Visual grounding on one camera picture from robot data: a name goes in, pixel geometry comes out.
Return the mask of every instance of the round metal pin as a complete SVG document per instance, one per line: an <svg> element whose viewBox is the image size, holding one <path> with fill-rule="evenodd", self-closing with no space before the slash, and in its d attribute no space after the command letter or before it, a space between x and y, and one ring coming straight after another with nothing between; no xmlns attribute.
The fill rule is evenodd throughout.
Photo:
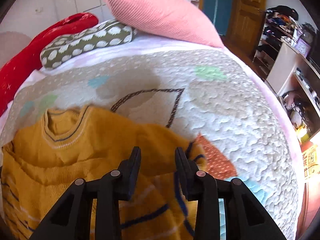
<svg viewBox="0 0 320 240"><path fill-rule="evenodd" d="M75 184L77 185L77 186L80 186L80 185L82 185L84 183L84 180L83 179L76 179L76 181L75 181Z"/></svg>
<svg viewBox="0 0 320 240"><path fill-rule="evenodd" d="M119 175L120 175L120 171L118 171L118 170L111 171L111 176L112 177L117 177Z"/></svg>
<svg viewBox="0 0 320 240"><path fill-rule="evenodd" d="M204 177L206 175L205 171L197 171L197 176Z"/></svg>
<svg viewBox="0 0 320 240"><path fill-rule="evenodd" d="M237 179L237 178L233 179L232 182L235 185L241 185L241 183L242 183L242 181L240 179Z"/></svg>

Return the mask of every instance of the red blanket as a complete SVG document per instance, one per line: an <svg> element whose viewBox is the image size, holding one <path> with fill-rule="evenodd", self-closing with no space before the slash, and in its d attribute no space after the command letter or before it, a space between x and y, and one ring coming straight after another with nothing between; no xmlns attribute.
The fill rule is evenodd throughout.
<svg viewBox="0 0 320 240"><path fill-rule="evenodd" d="M42 67L40 53L46 45L60 35L79 33L97 24L97 17L91 13L72 15L41 32L27 47L9 60L0 69L0 116L31 72Z"/></svg>

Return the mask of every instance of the bed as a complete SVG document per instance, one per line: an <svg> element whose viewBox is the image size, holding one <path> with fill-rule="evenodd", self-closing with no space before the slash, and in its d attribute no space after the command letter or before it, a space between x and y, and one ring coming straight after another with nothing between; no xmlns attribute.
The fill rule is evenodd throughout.
<svg viewBox="0 0 320 240"><path fill-rule="evenodd" d="M228 49L139 33L131 43L34 71L0 118L0 145L47 108L87 103L197 140L209 173L241 178L295 239L304 190L298 140L273 93Z"/></svg>

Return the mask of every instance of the bed sheet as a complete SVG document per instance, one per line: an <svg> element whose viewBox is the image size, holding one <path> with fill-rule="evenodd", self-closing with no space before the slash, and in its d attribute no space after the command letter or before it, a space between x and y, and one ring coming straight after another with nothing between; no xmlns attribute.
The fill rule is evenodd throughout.
<svg viewBox="0 0 320 240"><path fill-rule="evenodd" d="M115 57L144 55L144 54L151 54L156 52L167 52L167 51L175 51L175 50L188 51L188 50L197 50L197 49L218 50L228 55L229 57L231 57L242 67L242 69L247 74L247 76L252 79L255 85L259 88L259 90L265 96L274 115L278 118L278 121L281 125L281 128L286 136L286 139L289 145L289 150L292 158L292 165L294 166L294 169L297 175L298 185L299 185L298 207L301 208L303 190L304 190L303 163L301 158L301 152L299 151L300 149L299 142L297 140L297 137L295 136L291 122L287 114L282 109L280 103L277 101L276 97L269 90L269 88L262 82L262 80L247 65L245 65L245 63L243 63L239 58L233 55L226 48L216 49L216 48L208 47L205 45L193 44L193 43L184 42L184 41L176 41L176 40L172 40L164 37L141 33L140 35L138 35L135 41L129 44L124 44L121 46L109 47L104 49L97 49L97 50L88 52L84 55L80 55L78 57L75 57L65 62L63 65L61 65L59 68L55 70L49 71L46 69L41 69L39 72L34 71L30 75L30 77L26 80L26 82L21 86L21 89L23 87L33 85L37 81L42 80L47 75L56 75L73 68L92 66ZM8 110L6 111L6 113L0 118L0 132L8 116L10 106L11 104L9 104ZM297 212L297 218L296 218L295 224L297 224L298 215L299 215L299 212Z"/></svg>

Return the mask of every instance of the quilted bedspread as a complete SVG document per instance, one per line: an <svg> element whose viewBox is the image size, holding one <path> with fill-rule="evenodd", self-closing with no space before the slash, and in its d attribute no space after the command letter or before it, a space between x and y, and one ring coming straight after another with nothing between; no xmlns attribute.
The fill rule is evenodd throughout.
<svg viewBox="0 0 320 240"><path fill-rule="evenodd" d="M294 239L298 184L284 133L261 92L224 53L204 49L118 57L46 77L16 96L0 145L47 108L87 103L198 141L209 173L241 178L286 238Z"/></svg>

